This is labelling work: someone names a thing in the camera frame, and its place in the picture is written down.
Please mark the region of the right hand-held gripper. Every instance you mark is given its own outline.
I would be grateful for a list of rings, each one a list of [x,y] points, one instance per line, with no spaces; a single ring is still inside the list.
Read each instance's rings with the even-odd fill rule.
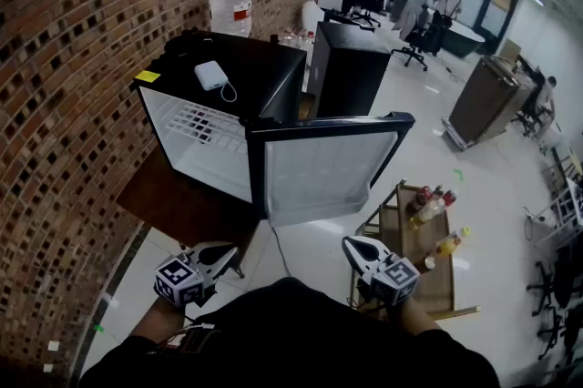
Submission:
[[[420,272],[407,258],[391,253],[384,244],[367,236],[345,236],[342,249],[360,278],[357,290],[366,302],[377,299],[384,305],[397,305],[410,297]]]

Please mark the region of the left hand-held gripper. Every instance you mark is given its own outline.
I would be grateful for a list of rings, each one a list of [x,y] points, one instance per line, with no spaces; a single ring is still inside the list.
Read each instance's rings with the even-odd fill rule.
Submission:
[[[200,242],[189,253],[170,256],[156,268],[154,291],[175,307],[191,303],[202,307],[216,294],[216,280],[235,265],[237,256],[232,242]]]

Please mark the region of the dark cola bottle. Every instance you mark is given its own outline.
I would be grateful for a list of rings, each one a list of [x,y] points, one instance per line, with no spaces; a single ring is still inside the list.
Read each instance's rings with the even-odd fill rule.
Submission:
[[[410,216],[421,210],[433,198],[433,190],[432,186],[425,185],[415,192],[406,206],[406,211]]]

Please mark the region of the pink drink bottle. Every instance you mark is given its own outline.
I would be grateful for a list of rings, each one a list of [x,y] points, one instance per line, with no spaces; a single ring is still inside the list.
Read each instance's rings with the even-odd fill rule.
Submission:
[[[457,199],[458,191],[456,189],[448,190],[440,199],[439,199],[439,213],[445,212]]]

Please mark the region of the black mini fridge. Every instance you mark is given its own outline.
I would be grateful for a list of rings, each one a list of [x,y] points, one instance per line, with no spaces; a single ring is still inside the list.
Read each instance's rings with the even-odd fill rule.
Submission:
[[[176,171],[252,205],[275,226],[358,213],[414,125],[384,117],[299,117],[306,53],[209,32],[212,48],[165,52],[134,77],[157,141]],[[228,77],[205,91],[196,65]]]

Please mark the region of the person's right forearm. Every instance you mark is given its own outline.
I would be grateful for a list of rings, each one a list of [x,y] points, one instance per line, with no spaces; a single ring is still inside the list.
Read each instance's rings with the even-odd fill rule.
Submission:
[[[387,319],[392,325],[412,336],[441,329],[412,297],[392,307],[387,312]]]

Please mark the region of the person's left forearm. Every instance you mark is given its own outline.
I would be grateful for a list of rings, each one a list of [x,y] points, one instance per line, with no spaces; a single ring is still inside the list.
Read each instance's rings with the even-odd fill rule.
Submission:
[[[185,308],[158,297],[130,333],[155,343],[167,340],[184,327]]]

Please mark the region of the wooden trolley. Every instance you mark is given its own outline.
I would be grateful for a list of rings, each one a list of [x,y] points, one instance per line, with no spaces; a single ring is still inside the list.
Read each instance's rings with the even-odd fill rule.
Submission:
[[[359,235],[380,240],[389,250],[420,265],[427,252],[450,233],[445,212],[425,223],[418,230],[409,228],[411,210],[408,204],[414,199],[417,186],[406,179],[395,185],[390,195],[357,230]],[[455,278],[453,257],[438,257],[435,267],[421,275],[414,297],[436,320],[450,319],[477,313],[477,305],[464,309],[455,306]]]

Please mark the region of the dark wooden side table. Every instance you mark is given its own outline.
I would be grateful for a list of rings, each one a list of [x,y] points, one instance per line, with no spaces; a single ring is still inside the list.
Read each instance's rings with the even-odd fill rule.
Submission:
[[[161,148],[145,158],[117,198],[123,209],[186,246],[228,241],[239,248],[240,271],[251,271],[243,257],[260,223],[252,205],[173,169]]]

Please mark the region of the person's black shirt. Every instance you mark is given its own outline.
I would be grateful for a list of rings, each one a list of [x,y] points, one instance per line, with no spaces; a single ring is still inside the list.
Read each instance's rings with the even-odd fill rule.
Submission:
[[[79,388],[500,388],[448,332],[412,336],[294,278],[242,294],[167,340],[129,335]]]

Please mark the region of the black square cabinet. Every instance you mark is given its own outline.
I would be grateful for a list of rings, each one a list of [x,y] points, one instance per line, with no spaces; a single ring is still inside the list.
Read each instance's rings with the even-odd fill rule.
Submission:
[[[317,25],[307,93],[310,118],[369,114],[391,54],[371,30],[320,22]]]

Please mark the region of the white power bank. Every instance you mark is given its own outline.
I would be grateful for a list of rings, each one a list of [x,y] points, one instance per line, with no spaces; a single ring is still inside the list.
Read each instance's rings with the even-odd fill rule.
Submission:
[[[194,67],[194,73],[205,91],[223,88],[229,82],[227,75],[217,61],[209,61],[196,65]]]

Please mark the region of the brown cabinet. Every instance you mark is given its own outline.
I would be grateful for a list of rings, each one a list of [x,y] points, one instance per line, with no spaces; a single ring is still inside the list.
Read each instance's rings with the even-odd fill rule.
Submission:
[[[446,133],[462,150],[495,138],[506,131],[534,89],[530,76],[514,62],[483,56],[443,120]]]

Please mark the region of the black office chair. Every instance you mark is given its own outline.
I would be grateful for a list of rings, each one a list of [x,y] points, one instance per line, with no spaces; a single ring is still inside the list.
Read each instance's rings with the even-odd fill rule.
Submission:
[[[351,18],[362,19],[369,26],[381,26],[381,22],[373,14],[383,15],[383,0],[355,0]]]
[[[391,50],[391,56],[395,54],[402,54],[407,56],[404,66],[408,67],[412,60],[417,61],[424,72],[428,70],[428,66],[424,61],[423,52],[432,46],[436,36],[436,25],[429,22],[423,27],[420,27],[416,22],[415,15],[401,14],[401,17],[395,24],[395,27],[400,31],[408,31],[406,38],[402,38],[405,45],[401,48],[394,48]]]
[[[534,137],[544,126],[542,117],[548,112],[547,104],[538,104],[535,98],[529,98],[511,119],[519,122],[523,128],[524,137]]]
[[[563,317],[557,310],[566,309],[571,297],[577,293],[583,299],[583,249],[577,252],[571,246],[558,249],[557,260],[547,270],[542,261],[535,262],[541,282],[528,284],[526,291],[539,291],[540,299],[536,309],[531,313],[537,317],[542,311],[550,311],[550,327],[541,327],[537,337],[547,342],[547,347],[538,355],[542,360],[555,347],[559,337],[564,338],[567,347],[572,347],[578,337],[578,328],[583,325],[583,303]]]

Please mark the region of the cluster of clear bottles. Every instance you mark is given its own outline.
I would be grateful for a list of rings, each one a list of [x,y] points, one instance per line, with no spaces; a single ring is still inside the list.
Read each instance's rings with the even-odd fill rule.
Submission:
[[[305,29],[298,32],[286,27],[278,34],[278,43],[284,46],[289,46],[297,49],[307,51],[313,46],[315,35],[313,31],[306,31]]]

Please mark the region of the dark oval table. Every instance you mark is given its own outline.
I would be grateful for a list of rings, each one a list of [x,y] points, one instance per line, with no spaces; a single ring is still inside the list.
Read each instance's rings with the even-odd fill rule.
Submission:
[[[471,28],[453,21],[444,31],[442,48],[459,58],[465,58],[474,53],[486,40]]]

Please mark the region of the white plastic sack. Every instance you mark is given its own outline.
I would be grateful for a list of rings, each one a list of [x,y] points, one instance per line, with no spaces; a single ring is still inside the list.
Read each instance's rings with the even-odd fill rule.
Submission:
[[[324,11],[314,0],[306,1],[302,5],[302,29],[306,32],[316,32],[317,24],[324,20]]]

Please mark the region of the grey draped coat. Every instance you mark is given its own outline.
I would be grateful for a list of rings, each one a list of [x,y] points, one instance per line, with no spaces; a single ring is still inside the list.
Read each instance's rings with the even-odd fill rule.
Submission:
[[[414,31],[418,18],[423,12],[425,0],[407,0],[404,8],[393,26],[393,30],[399,32],[399,38],[405,41]]]

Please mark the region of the brown cardboard box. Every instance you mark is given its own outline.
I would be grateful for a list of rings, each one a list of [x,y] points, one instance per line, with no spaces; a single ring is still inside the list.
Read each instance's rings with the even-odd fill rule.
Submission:
[[[507,38],[502,44],[497,55],[501,58],[507,59],[511,62],[516,62],[520,56],[521,46],[516,44],[511,39]]]

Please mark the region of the clear water jug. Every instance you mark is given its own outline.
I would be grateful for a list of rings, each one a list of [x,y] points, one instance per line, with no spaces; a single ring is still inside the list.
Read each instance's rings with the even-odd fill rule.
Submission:
[[[210,30],[233,36],[251,34],[251,0],[209,0]]]

